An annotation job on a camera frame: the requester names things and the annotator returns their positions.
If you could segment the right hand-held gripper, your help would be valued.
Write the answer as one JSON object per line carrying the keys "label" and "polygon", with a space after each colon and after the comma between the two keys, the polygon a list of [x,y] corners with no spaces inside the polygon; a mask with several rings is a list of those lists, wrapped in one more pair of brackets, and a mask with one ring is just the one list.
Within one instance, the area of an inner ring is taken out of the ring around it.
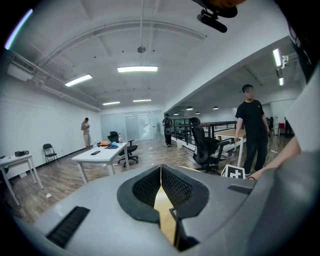
{"label": "right hand-held gripper", "polygon": [[242,167],[233,166],[230,164],[226,164],[224,169],[222,170],[221,177],[235,178],[235,179],[245,179],[245,169]]}

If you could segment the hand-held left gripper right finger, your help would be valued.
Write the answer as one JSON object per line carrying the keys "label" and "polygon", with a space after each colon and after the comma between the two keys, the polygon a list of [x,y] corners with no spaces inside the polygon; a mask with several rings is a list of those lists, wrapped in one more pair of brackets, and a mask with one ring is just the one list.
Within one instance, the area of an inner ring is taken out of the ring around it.
{"label": "hand-held left gripper right finger", "polygon": [[161,186],[176,210],[178,219],[198,216],[209,201],[207,186],[176,166],[161,167]]}

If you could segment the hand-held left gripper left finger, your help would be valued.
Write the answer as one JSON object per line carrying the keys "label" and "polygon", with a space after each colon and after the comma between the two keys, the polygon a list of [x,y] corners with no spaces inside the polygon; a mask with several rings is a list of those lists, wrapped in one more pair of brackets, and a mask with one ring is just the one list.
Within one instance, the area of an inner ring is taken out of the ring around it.
{"label": "hand-held left gripper left finger", "polygon": [[154,209],[161,187],[161,167],[153,166],[124,181],[117,190],[117,201],[134,220],[159,224],[160,214]]}

